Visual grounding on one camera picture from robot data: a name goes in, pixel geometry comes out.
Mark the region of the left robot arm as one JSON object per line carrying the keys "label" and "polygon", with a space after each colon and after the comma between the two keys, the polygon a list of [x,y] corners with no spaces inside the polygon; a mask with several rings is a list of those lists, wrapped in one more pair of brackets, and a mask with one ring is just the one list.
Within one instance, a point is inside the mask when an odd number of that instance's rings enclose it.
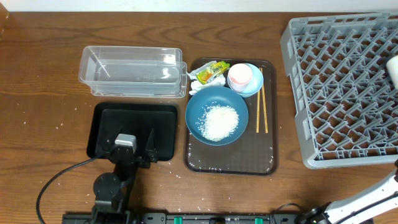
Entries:
{"label": "left robot arm", "polygon": [[132,134],[119,133],[108,140],[96,154],[115,165],[112,172],[99,175],[93,184],[95,205],[92,209],[91,223],[140,223],[137,212],[129,209],[137,170],[148,169],[158,161],[155,148],[155,129],[149,131],[143,148],[138,148],[137,138]]}

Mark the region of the pink plastic cup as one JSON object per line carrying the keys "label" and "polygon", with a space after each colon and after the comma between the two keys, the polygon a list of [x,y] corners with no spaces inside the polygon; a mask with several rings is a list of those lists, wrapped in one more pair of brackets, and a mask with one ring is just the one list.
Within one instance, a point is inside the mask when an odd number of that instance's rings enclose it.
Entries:
{"label": "pink plastic cup", "polygon": [[228,71],[229,85],[238,93],[244,91],[251,80],[252,70],[245,63],[235,64]]}

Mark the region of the light blue small bowl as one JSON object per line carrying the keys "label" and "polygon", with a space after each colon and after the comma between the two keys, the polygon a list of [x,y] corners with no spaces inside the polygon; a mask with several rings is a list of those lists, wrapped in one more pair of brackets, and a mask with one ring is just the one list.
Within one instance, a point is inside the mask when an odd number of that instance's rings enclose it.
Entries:
{"label": "light blue small bowl", "polygon": [[255,95],[262,88],[264,77],[259,68],[257,68],[256,66],[254,66],[253,64],[250,64],[250,63],[245,63],[245,64],[248,65],[252,70],[252,80],[249,82],[248,86],[246,87],[246,89],[244,91],[242,91],[241,93],[238,93],[238,92],[237,93],[240,94],[241,96],[243,96],[244,98],[247,98],[252,95]]}

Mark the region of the white plastic cup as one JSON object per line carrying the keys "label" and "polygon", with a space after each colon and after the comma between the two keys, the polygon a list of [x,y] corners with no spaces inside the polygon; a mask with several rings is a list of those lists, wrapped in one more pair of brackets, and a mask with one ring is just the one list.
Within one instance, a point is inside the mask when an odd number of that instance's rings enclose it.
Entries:
{"label": "white plastic cup", "polygon": [[394,88],[398,89],[398,56],[393,56],[386,63],[388,74],[392,80]]}

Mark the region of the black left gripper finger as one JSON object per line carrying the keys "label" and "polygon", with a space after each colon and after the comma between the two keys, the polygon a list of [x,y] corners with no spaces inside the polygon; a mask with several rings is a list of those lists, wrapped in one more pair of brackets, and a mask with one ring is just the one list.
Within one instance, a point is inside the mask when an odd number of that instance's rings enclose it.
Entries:
{"label": "black left gripper finger", "polygon": [[158,161],[158,153],[155,148],[155,129],[152,128],[146,143],[145,154],[150,162],[156,163]]}
{"label": "black left gripper finger", "polygon": [[99,128],[99,146],[100,152],[111,152],[115,145],[118,134],[123,129],[123,125],[106,126],[102,124]]}

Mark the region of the wooden chopstick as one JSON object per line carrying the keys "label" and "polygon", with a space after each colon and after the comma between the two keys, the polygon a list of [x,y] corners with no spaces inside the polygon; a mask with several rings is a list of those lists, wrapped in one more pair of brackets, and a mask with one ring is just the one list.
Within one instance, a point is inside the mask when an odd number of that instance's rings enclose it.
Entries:
{"label": "wooden chopstick", "polygon": [[257,92],[257,104],[256,104],[256,133],[259,133],[259,121],[260,121],[260,99],[261,93]]}
{"label": "wooden chopstick", "polygon": [[267,107],[266,107],[266,95],[265,95],[264,81],[263,81],[262,88],[261,88],[261,98],[262,98],[262,105],[263,105],[265,133],[268,134],[269,128],[268,128],[268,121],[267,121]]}

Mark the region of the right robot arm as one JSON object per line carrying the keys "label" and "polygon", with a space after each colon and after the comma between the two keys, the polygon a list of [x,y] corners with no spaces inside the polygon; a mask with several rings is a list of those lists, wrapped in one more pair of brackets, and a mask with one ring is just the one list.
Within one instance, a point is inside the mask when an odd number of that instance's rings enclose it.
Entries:
{"label": "right robot arm", "polygon": [[301,224],[357,224],[397,208],[397,170],[344,200],[327,203],[298,216]]}

